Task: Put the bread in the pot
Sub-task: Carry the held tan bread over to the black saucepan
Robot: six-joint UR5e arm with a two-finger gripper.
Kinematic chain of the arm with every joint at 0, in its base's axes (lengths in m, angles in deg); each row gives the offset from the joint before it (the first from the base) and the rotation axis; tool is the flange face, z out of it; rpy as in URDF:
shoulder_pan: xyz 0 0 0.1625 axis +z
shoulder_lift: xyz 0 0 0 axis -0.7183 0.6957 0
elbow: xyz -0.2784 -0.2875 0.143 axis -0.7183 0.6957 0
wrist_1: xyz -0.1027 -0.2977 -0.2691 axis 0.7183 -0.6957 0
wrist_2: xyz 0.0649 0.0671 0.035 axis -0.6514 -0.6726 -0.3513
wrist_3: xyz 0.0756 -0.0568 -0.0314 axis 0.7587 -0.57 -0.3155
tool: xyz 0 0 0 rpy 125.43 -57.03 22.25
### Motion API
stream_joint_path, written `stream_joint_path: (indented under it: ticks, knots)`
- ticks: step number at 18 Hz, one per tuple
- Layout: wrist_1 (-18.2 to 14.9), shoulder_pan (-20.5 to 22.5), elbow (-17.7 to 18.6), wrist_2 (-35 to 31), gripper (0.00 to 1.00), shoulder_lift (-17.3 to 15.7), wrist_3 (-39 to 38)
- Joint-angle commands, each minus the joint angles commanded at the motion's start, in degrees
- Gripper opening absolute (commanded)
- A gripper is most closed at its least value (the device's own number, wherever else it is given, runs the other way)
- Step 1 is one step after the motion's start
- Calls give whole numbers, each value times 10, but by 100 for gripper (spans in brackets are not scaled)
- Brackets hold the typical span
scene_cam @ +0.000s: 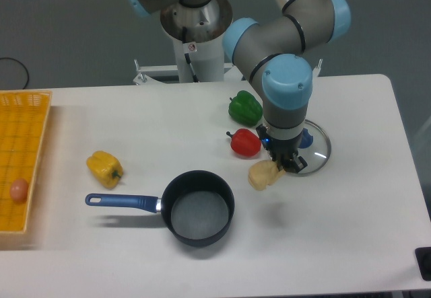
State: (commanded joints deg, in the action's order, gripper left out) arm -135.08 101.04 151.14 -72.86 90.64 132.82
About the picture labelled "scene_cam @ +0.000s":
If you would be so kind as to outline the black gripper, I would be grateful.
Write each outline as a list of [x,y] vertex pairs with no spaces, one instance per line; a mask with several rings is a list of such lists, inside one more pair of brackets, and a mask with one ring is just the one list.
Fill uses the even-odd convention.
[[303,128],[303,122],[293,128],[275,128],[268,122],[256,128],[264,149],[269,152],[279,172],[285,170],[284,163],[290,163],[294,173],[299,173],[308,166],[306,160],[298,154]]

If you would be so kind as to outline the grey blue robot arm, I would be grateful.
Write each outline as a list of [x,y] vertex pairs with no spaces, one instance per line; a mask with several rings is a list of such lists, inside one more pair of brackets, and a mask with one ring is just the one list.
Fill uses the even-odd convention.
[[233,18],[228,0],[129,0],[142,17],[160,14],[182,83],[220,81],[229,59],[263,102],[257,133],[287,172],[307,167],[298,150],[312,93],[309,48],[332,42],[351,25],[346,0],[277,0],[281,16],[261,25]]

